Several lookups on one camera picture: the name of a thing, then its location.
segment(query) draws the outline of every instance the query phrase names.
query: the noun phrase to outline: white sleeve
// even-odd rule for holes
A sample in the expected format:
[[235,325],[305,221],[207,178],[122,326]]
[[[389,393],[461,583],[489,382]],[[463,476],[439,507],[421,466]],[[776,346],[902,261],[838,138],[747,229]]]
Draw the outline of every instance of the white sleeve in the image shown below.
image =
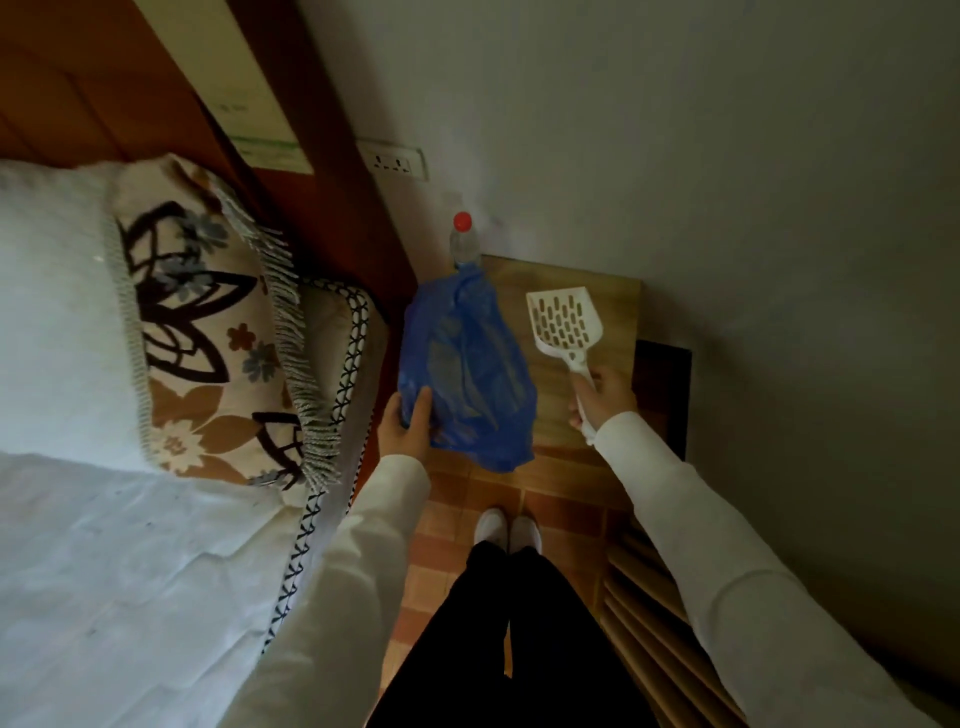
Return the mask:
[[407,550],[429,493],[418,460],[380,460],[221,728],[363,725],[380,687]]
[[639,415],[611,418],[594,445],[623,482],[750,725],[936,725]]

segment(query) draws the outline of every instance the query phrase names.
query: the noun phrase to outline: blue plastic bag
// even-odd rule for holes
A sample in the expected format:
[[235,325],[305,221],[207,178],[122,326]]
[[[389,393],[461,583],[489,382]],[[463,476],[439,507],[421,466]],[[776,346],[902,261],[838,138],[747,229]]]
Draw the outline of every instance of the blue plastic bag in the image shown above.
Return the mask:
[[417,290],[406,311],[398,385],[405,423],[420,388],[433,390],[433,447],[463,452],[496,473],[533,460],[537,388],[478,266]]

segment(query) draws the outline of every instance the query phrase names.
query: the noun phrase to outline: white plastic scoop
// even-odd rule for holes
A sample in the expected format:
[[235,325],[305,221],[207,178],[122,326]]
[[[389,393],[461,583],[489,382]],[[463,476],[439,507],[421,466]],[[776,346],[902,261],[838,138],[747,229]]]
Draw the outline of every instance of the white plastic scoop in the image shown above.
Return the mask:
[[[590,386],[596,388],[587,366],[587,349],[600,341],[603,323],[587,289],[581,286],[528,293],[527,309],[537,348],[547,356],[565,361],[571,372],[583,375]],[[593,445],[596,430],[587,421],[580,398],[577,406],[584,421],[580,431],[587,444]]]

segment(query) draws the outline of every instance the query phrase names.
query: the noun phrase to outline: leg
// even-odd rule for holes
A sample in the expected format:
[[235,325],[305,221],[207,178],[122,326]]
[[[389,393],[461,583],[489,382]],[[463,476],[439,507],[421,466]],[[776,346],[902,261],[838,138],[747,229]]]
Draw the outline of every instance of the leg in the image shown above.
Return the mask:
[[527,546],[511,554],[510,575],[513,690],[521,712],[538,724],[627,719],[656,726],[646,698],[557,568]]
[[506,551],[481,541],[380,698],[369,728],[447,724],[458,716],[482,722],[481,712],[500,713],[507,587]]

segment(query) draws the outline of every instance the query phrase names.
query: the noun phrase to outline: fringe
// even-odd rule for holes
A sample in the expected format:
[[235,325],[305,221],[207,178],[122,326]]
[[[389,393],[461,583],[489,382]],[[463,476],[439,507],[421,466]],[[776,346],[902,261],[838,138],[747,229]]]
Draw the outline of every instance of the fringe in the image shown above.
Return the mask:
[[261,228],[240,205],[233,190],[213,178],[213,192],[233,229],[253,248],[263,266],[263,277],[274,305],[276,352],[287,377],[302,429],[303,462],[300,467],[308,493],[322,495],[340,481],[334,458],[340,449],[338,427],[321,405],[320,389],[304,349],[305,322],[300,306],[300,277],[294,271],[293,255],[279,231]]
[[127,339],[127,354],[130,357],[130,370],[133,375],[133,390],[136,393],[136,429],[143,450],[144,462],[153,470],[156,466],[153,445],[154,403],[150,397],[150,375],[147,371],[147,357],[143,353],[143,327],[140,323],[140,305],[136,300],[136,288],[127,270],[124,257],[123,240],[120,239],[119,223],[113,216],[112,204],[116,199],[117,180],[124,165],[115,162],[100,162],[87,170],[103,170],[108,176],[108,193],[105,197],[103,212],[104,261],[113,279],[113,287],[120,305],[123,318],[124,338]]

